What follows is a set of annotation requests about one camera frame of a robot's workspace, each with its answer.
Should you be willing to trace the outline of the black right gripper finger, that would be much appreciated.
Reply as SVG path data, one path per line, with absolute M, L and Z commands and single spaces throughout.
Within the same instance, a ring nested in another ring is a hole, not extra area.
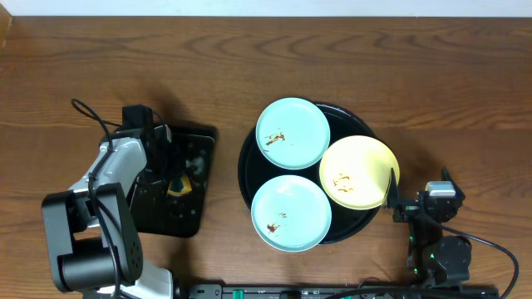
M 398 191 L 398 183 L 394 168 L 391 168 L 389 183 L 385 198 L 382 203 L 383 208 L 395 208 L 400 203 L 400 196 Z
M 443 167 L 441 169 L 441 180 L 450 182 L 457 194 L 461 194 L 462 193 L 461 188 L 456 184 L 456 182 L 451 177 L 451 174 L 450 174 L 450 172 L 448 171 L 448 169 L 446 167 Z

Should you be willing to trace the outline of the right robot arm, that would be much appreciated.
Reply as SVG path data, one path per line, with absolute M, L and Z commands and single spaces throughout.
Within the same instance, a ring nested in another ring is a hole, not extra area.
M 410 231 L 408 267 L 429 287 L 455 287 L 470 278 L 472 246 L 461 236 L 445 236 L 442 224 L 457 215 L 466 196 L 447 169 L 441 180 L 430 181 L 414 199 L 399 195 L 393 169 L 382 206 L 393 211 L 396 223 L 407 223 Z

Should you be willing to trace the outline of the yellow green sponge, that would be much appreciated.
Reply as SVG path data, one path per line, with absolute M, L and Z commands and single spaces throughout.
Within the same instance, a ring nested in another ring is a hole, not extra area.
M 173 197 L 180 197 L 192 192 L 190 179 L 186 174 L 182 174 L 179 178 L 173 179 L 167 190 L 167 194 Z

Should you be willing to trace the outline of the yellow plate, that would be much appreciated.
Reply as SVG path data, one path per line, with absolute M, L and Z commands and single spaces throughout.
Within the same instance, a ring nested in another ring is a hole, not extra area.
M 325 193 L 345 208 L 367 210 L 381 206 L 391 176 L 400 178 L 396 156 L 383 142 L 351 135 L 334 142 L 319 165 Z

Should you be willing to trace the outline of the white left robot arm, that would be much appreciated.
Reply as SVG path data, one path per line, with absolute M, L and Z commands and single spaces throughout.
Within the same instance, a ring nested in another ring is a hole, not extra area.
M 94 298 L 171 298 L 170 271 L 143 258 L 128 200 L 171 180 L 172 133 L 145 105 L 122 109 L 115 131 L 80 100 L 72 106 L 104 130 L 99 154 L 67 191 L 48 194 L 42 218 L 52 280 L 60 292 Z

